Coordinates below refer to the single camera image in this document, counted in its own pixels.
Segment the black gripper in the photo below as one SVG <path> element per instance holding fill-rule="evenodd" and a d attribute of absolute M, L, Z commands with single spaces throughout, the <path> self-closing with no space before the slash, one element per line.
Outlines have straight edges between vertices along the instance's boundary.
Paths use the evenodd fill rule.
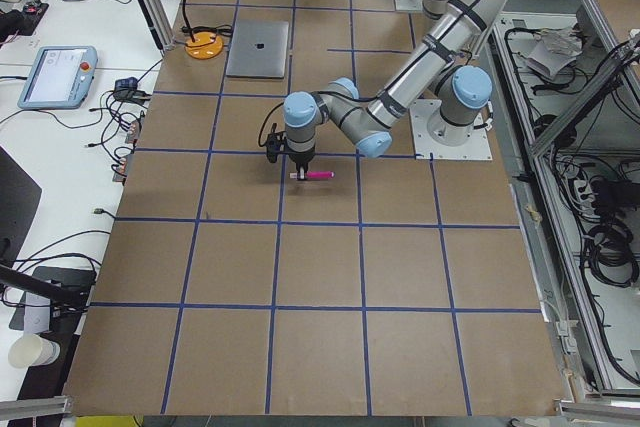
<path fill-rule="evenodd" d="M 289 158 L 294 162 L 296 168 L 296 180 L 307 181 L 308 180 L 308 168 L 309 163 L 315 157 L 314 150 L 308 150 L 304 152 L 292 152 L 289 154 Z"/>

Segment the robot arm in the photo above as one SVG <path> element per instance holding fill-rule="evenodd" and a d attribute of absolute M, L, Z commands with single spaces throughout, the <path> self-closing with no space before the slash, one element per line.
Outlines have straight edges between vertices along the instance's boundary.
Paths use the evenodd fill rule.
<path fill-rule="evenodd" d="M 434 24 L 409 59 L 371 100 L 360 98 L 348 78 L 315 92 L 294 92 L 283 104 L 282 153 L 296 167 L 297 180 L 308 177 L 315 156 L 316 128 L 334 123 L 364 156 L 381 156 L 392 143 L 390 130 L 429 84 L 454 61 L 471 39 L 495 21 L 505 0 L 423 0 Z"/>

